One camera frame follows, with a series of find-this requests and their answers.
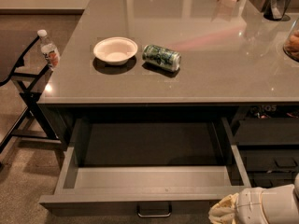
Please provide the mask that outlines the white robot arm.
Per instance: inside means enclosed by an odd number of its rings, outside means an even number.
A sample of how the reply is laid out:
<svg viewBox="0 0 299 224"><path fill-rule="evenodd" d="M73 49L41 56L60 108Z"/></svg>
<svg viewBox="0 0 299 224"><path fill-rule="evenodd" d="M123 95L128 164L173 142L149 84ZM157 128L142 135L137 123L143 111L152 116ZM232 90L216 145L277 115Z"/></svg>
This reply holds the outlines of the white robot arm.
<svg viewBox="0 0 299 224"><path fill-rule="evenodd" d="M208 219L212 224L299 224L299 174L290 185L230 194L210 208Z"/></svg>

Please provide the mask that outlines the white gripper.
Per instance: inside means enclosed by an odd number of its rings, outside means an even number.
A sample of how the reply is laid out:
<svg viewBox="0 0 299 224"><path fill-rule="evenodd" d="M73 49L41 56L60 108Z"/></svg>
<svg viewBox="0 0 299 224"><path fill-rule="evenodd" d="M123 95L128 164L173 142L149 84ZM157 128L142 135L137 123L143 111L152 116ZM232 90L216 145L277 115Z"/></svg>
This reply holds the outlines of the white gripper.
<svg viewBox="0 0 299 224"><path fill-rule="evenodd" d="M246 188L229 194L214 204L209 212L211 224L268 224L263 213L263 188Z"/></svg>

